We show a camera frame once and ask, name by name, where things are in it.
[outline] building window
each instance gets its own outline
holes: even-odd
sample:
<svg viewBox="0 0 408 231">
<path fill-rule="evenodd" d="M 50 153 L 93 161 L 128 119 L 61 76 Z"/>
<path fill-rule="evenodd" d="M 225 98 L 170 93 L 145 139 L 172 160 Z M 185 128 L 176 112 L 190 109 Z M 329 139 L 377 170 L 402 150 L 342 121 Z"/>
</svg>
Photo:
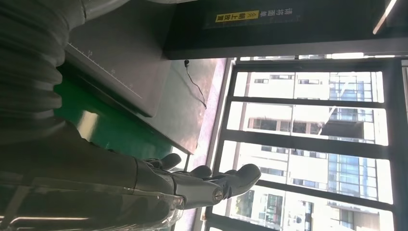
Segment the building window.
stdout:
<svg viewBox="0 0 408 231">
<path fill-rule="evenodd" d="M 315 182 L 311 180 L 292 179 L 292 183 L 295 185 L 302 185 L 302 186 L 314 188 L 314 189 L 322 189 L 322 190 L 327 189 L 327 185 L 325 183 L 319 183 L 319 182 Z"/>
<path fill-rule="evenodd" d="M 278 148 L 278 147 L 274 148 L 272 146 L 267 146 L 267 145 L 262 145 L 261 146 L 261 151 L 276 152 L 276 153 L 282 153 L 282 154 L 288 154 L 289 153 L 289 149 L 287 149 L 287 148 Z"/>
<path fill-rule="evenodd" d="M 255 83 L 269 83 L 269 79 L 267 79 L 267 78 L 257 78 L 257 79 L 255 79 Z"/>
<path fill-rule="evenodd" d="M 235 204 L 238 215 L 250 218 L 252 215 L 252 204 L 254 203 L 254 190 L 249 190 L 244 195 L 238 196 Z"/>
<path fill-rule="evenodd" d="M 318 152 L 305 151 L 305 150 L 299 150 L 299 149 L 292 149 L 292 154 L 299 155 L 299 156 L 319 158 L 319 159 L 327 159 L 326 153 L 318 153 Z"/>
<path fill-rule="evenodd" d="M 291 130 L 291 123 L 289 121 L 281 121 L 280 124 L 279 131 L 289 132 Z"/>
<path fill-rule="evenodd" d="M 310 124 L 310 134 L 318 135 L 320 132 L 320 124 L 312 123 Z"/>
<path fill-rule="evenodd" d="M 299 79 L 297 82 L 299 84 L 320 84 L 318 79 Z"/>
<path fill-rule="evenodd" d="M 352 211 L 332 208 L 331 221 L 333 228 L 338 228 L 340 225 L 354 230 L 354 213 Z"/>
<path fill-rule="evenodd" d="M 319 98 L 303 98 L 303 97 L 297 97 L 299 100 L 319 100 Z"/>
<path fill-rule="evenodd" d="M 260 129 L 260 130 L 271 130 L 276 131 L 276 120 L 269 120 L 269 119 L 254 119 L 254 124 L 252 128 Z"/>
<path fill-rule="evenodd" d="M 329 192 L 378 200 L 375 161 L 329 154 Z"/>
<path fill-rule="evenodd" d="M 287 148 L 276 148 L 276 152 L 277 153 L 282 153 L 282 154 L 288 154 L 289 149 L 287 149 Z"/>
<path fill-rule="evenodd" d="M 293 132 L 306 133 L 306 123 L 294 122 L 293 123 Z"/>
<path fill-rule="evenodd" d="M 270 75 L 269 78 L 270 79 L 293 79 L 294 76 L 290 76 L 290 75 Z"/>
<path fill-rule="evenodd" d="M 265 151 L 265 152 L 271 152 L 272 151 L 272 146 L 262 145 L 261 150 Z"/>
<path fill-rule="evenodd" d="M 268 195 L 266 222 L 272 224 L 281 223 L 283 197 Z"/>
<path fill-rule="evenodd" d="M 276 175 L 276 176 L 286 176 L 286 171 L 284 170 L 278 170 L 278 169 L 273 169 L 273 168 L 268 168 L 268 167 L 260 167 L 261 173 L 265 174 L 270 174 L 270 175 Z"/>
</svg>

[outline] flexible duct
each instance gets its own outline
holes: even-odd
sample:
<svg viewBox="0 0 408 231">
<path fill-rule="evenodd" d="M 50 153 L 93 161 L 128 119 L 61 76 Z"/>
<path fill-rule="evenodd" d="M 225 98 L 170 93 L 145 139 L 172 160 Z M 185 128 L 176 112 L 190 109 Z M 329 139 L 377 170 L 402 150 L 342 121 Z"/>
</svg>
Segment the flexible duct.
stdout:
<svg viewBox="0 0 408 231">
<path fill-rule="evenodd" d="M 53 87 L 62 81 L 69 32 L 128 0 L 0 1 L 0 144 L 37 139 L 63 122 Z"/>
</svg>

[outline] window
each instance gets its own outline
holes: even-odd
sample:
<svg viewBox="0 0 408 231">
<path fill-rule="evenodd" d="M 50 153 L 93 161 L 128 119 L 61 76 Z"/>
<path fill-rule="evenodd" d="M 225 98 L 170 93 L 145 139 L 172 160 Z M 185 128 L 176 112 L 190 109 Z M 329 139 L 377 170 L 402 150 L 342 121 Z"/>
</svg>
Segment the window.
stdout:
<svg viewBox="0 0 408 231">
<path fill-rule="evenodd" d="M 354 229 L 354 213 L 345 209 L 332 208 L 332 227 L 338 228 L 343 226 L 349 229 Z"/>
<path fill-rule="evenodd" d="M 293 123 L 293 132 L 306 133 L 306 123 L 294 122 Z"/>
<path fill-rule="evenodd" d="M 286 171 L 284 170 L 278 170 L 278 169 L 267 168 L 267 167 L 260 167 L 259 169 L 261 170 L 261 173 L 276 175 L 276 176 L 286 176 Z"/>
<path fill-rule="evenodd" d="M 269 78 L 270 79 L 293 79 L 294 76 L 290 76 L 290 75 L 270 75 Z"/>
<path fill-rule="evenodd" d="M 271 146 L 262 145 L 262 146 L 261 146 L 261 150 L 262 150 L 262 151 L 265 151 L 265 152 L 271 152 L 271 151 L 272 151 L 272 147 L 271 147 Z"/>
<path fill-rule="evenodd" d="M 301 180 L 301 179 L 293 178 L 292 183 L 295 185 L 302 185 L 302 186 L 309 187 L 309 188 L 322 189 L 322 190 L 327 189 L 327 185 L 325 183 L 314 182 L 311 180 Z"/>
<path fill-rule="evenodd" d="M 299 84 L 320 84 L 318 79 L 299 79 L 297 82 Z"/>
<path fill-rule="evenodd" d="M 254 193 L 254 190 L 249 190 L 245 194 L 237 197 L 235 207 L 238 215 L 248 218 L 251 217 L 252 204 L 254 203 Z"/>
<path fill-rule="evenodd" d="M 312 123 L 310 124 L 310 134 L 318 135 L 320 132 L 320 124 Z"/>
<path fill-rule="evenodd" d="M 279 131 L 289 132 L 291 130 L 291 123 L 289 121 L 281 121 L 280 124 Z"/>
<path fill-rule="evenodd" d="M 319 100 L 319 98 L 302 98 L 302 97 L 297 97 L 299 100 Z"/>
<path fill-rule="evenodd" d="M 282 154 L 288 154 L 289 149 L 287 149 L 287 148 L 276 148 L 276 152 L 277 153 L 282 153 Z"/>
<path fill-rule="evenodd" d="M 269 79 L 267 79 L 267 78 L 265 78 L 265 79 L 257 78 L 257 79 L 255 79 L 255 83 L 269 83 Z"/>
<path fill-rule="evenodd" d="M 269 120 L 269 119 L 254 119 L 254 124 L 252 128 L 260 129 L 260 130 L 271 130 L 276 131 L 276 120 Z"/>
<path fill-rule="evenodd" d="M 376 169 L 370 166 L 375 166 L 375 161 L 329 154 L 329 191 L 378 200 Z"/>
</svg>

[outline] robotic hand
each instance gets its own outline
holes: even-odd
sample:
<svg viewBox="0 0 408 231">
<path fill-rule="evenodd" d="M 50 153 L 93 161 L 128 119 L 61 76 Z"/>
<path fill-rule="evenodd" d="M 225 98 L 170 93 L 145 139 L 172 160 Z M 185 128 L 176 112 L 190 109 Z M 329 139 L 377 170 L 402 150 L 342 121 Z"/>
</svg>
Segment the robotic hand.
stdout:
<svg viewBox="0 0 408 231">
<path fill-rule="evenodd" d="M 1 152 L 0 230 L 8 231 L 165 228 L 184 209 L 245 193 L 261 175 L 252 164 L 212 177 L 206 166 L 171 173 L 177 154 L 138 160 L 87 142 L 68 122 Z"/>
<path fill-rule="evenodd" d="M 170 173 L 165 159 L 102 149 L 54 117 L 69 32 L 126 1 L 0 1 L 0 231 L 155 230 L 259 179 L 254 165 Z"/>
<path fill-rule="evenodd" d="M 162 177 L 171 177 L 175 194 L 184 198 L 184 208 L 197 208 L 218 204 L 223 199 L 246 193 L 261 176 L 259 168 L 247 164 L 238 171 L 230 170 L 215 177 L 207 166 L 199 166 L 191 172 L 166 171 L 179 163 L 177 154 L 170 154 L 162 160 L 145 160 L 154 164 L 153 170 Z"/>
</svg>

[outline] gray panel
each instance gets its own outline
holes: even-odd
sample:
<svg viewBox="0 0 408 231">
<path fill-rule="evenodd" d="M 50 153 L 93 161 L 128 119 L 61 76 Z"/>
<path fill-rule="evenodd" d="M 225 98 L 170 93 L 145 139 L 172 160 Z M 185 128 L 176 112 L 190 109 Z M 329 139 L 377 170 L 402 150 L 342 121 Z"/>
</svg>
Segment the gray panel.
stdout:
<svg viewBox="0 0 408 231">
<path fill-rule="evenodd" d="M 162 57 L 176 5 L 133 0 L 71 33 L 67 60 L 154 116 L 170 61 Z"/>
</svg>

